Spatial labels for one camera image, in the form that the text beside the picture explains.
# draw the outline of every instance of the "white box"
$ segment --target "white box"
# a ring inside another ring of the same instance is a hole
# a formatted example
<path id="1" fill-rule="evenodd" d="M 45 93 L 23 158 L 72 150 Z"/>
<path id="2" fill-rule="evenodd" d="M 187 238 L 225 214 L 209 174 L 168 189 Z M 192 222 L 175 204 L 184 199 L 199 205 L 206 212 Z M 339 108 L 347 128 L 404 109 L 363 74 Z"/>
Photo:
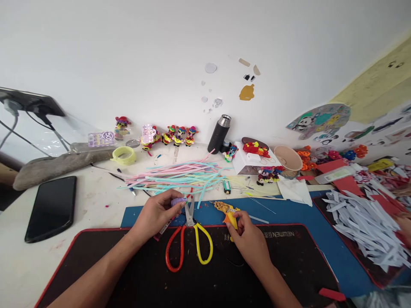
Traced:
<path id="1" fill-rule="evenodd" d="M 234 145 L 237 146 L 238 151 L 235 154 L 235 158 L 232 160 L 232 164 L 236 174 L 238 175 L 257 175 L 261 167 L 281 166 L 281 163 L 271 150 L 268 150 L 268 154 L 271 158 L 261 156 L 260 162 L 257 163 L 247 159 L 248 153 L 243 151 L 244 145 L 242 142 L 236 141 Z"/>

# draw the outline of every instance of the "black thermos bottle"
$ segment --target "black thermos bottle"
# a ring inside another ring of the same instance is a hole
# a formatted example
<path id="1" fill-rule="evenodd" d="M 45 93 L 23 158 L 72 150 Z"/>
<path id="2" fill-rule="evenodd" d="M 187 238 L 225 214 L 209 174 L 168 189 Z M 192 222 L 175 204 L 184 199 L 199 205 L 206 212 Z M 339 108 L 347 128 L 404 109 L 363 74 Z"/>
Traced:
<path id="1" fill-rule="evenodd" d="M 211 152 L 213 149 L 213 154 L 217 154 L 223 144 L 224 138 L 230 128 L 231 117 L 228 115 L 222 115 L 215 125 L 214 132 L 211 136 L 210 143 L 208 144 L 207 150 Z"/>

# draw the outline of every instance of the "scissors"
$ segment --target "scissors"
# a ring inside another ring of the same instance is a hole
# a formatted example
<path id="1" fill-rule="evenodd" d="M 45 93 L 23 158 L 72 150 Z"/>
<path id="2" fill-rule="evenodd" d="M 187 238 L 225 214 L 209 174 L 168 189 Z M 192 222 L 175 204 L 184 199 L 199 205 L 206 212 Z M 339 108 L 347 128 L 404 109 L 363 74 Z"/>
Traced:
<path id="1" fill-rule="evenodd" d="M 187 227 L 194 227 L 194 230 L 196 232 L 196 246 L 197 246 L 197 255 L 198 255 L 198 260 L 202 265 L 206 265 L 210 262 L 212 256 L 213 256 L 213 241 L 211 240 L 210 234 L 203 228 L 202 225 L 200 225 L 194 218 L 193 218 L 193 212 L 194 212 L 194 198 L 191 197 L 191 206 L 189 207 L 188 204 L 184 206 L 185 208 L 185 217 L 187 218 L 186 223 L 183 225 L 183 227 L 179 226 L 169 239 L 167 243 L 167 248 L 166 248 L 166 265 L 168 269 L 171 272 L 178 272 L 182 265 L 183 265 L 183 260 L 184 260 L 184 231 Z M 208 237 L 208 240 L 210 242 L 210 254 L 208 255 L 207 260 L 203 260 L 201 258 L 201 252 L 200 252 L 200 244 L 198 240 L 198 229 L 204 232 L 204 234 Z M 176 235 L 180 232 L 181 230 L 181 240 L 180 240 L 180 264 L 178 267 L 173 267 L 170 263 L 170 246 L 171 243 L 173 242 L 173 239 L 176 237 Z"/>

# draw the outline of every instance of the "pile of paper strips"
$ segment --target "pile of paper strips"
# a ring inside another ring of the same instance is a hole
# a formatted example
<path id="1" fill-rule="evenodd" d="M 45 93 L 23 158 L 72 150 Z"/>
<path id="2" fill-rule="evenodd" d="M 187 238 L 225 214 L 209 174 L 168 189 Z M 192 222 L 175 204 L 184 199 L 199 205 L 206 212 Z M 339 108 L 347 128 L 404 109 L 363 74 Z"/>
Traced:
<path id="1" fill-rule="evenodd" d="M 408 262 L 410 252 L 403 247 L 395 232 L 400 228 L 377 201 L 358 197 L 348 191 L 327 193 L 327 211 L 337 223 L 334 228 L 357 242 L 364 256 L 385 272 L 389 266 L 400 267 Z"/>

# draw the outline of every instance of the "red scissor handle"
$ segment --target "red scissor handle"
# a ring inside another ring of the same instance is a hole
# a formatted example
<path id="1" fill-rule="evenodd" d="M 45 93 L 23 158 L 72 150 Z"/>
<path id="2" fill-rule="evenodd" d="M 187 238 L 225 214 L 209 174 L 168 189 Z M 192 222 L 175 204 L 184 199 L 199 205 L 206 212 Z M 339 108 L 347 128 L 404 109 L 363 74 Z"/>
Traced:
<path id="1" fill-rule="evenodd" d="M 171 272 L 178 272 L 182 265 L 183 265 L 183 260 L 184 260 L 184 231 L 187 228 L 186 225 L 184 225 L 183 227 L 179 226 L 173 233 L 173 235 L 170 237 L 170 239 L 168 240 L 167 243 L 167 248 L 166 248 L 166 265 L 168 267 L 168 269 Z M 173 239 L 176 237 L 176 235 L 178 234 L 178 232 L 181 230 L 181 239 L 180 239 L 180 264 L 178 267 L 173 267 L 170 263 L 170 246 L 171 243 L 173 242 Z"/>

